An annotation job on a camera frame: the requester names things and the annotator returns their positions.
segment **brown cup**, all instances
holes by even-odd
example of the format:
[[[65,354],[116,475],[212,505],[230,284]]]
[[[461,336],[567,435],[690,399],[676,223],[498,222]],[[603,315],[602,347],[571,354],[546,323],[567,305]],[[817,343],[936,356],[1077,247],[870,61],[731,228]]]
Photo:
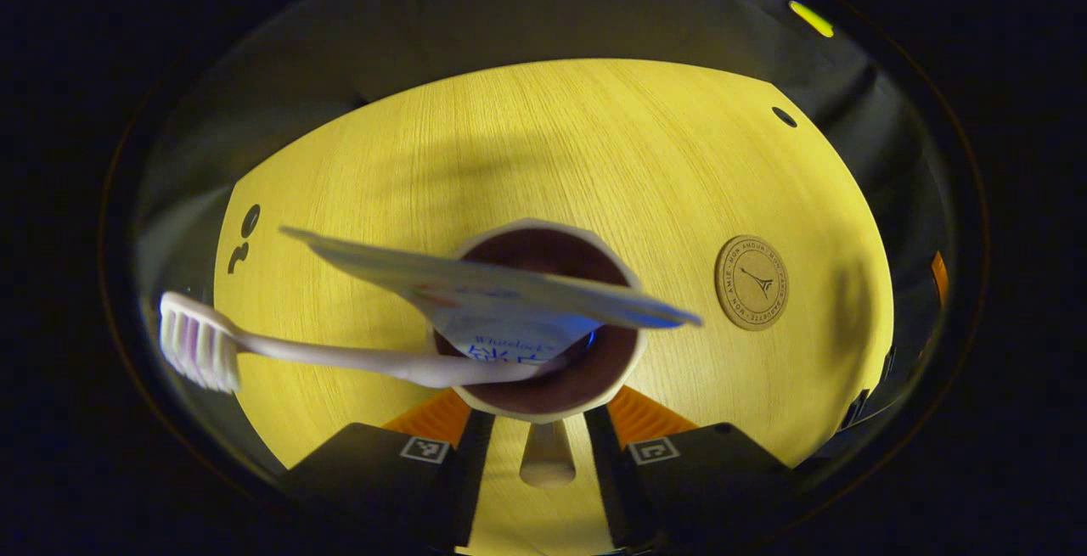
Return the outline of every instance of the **brown cup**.
[[[525,219],[468,239],[457,255],[491,263],[640,288],[634,273],[592,232]],[[439,354],[462,356],[434,333]],[[601,325],[562,354],[561,370],[521,382],[454,386],[471,407],[544,424],[605,405],[621,390],[645,348],[636,329]]]

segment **round coaster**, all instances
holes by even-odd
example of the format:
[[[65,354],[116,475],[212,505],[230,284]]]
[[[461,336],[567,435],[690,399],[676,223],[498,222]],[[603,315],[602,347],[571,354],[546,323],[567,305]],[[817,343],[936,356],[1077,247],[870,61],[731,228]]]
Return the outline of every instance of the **round coaster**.
[[[717,255],[717,299],[738,328],[762,331],[782,316],[789,299],[785,261],[765,239],[738,235]]]

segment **wood grain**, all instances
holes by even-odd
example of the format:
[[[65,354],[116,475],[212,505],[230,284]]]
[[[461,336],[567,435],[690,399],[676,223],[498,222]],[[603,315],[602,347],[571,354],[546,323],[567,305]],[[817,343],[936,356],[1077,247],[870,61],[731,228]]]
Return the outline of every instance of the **wood grain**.
[[[261,215],[248,258],[227,274],[253,203]],[[649,333],[627,382],[696,424],[732,422],[796,465],[878,381],[891,341],[890,274],[845,164],[772,85],[665,62],[486,70],[311,132],[238,182],[220,239],[215,307],[267,335],[423,346],[424,320],[407,302],[276,228],[450,256],[466,237],[526,217],[597,232],[648,294],[703,317],[701,329]],[[788,268],[788,308],[765,331],[730,323],[714,288],[717,254],[740,234],[773,244]],[[287,467],[345,424],[384,424],[433,394],[251,355],[240,370],[239,401]],[[584,420],[566,428],[577,478],[542,491],[517,477],[528,424],[498,419],[470,553],[610,548]]]

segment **toothbrush handle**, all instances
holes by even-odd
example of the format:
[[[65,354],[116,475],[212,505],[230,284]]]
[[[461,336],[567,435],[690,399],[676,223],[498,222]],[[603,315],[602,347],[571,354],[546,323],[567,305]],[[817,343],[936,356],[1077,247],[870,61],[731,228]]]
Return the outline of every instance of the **toothbrush handle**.
[[[373,371],[432,388],[515,382],[549,373],[565,365],[563,357],[544,366],[499,363],[466,357],[301,344],[254,333],[238,333],[236,339],[250,351],[267,358]]]

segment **wooden coaster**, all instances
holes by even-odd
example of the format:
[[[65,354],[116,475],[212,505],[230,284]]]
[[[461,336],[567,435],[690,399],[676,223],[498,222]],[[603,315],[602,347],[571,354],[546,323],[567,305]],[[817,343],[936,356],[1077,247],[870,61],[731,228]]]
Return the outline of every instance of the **wooden coaster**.
[[[717,299],[740,329],[762,331],[774,324],[789,299],[785,261],[765,239],[738,235],[717,255]]]

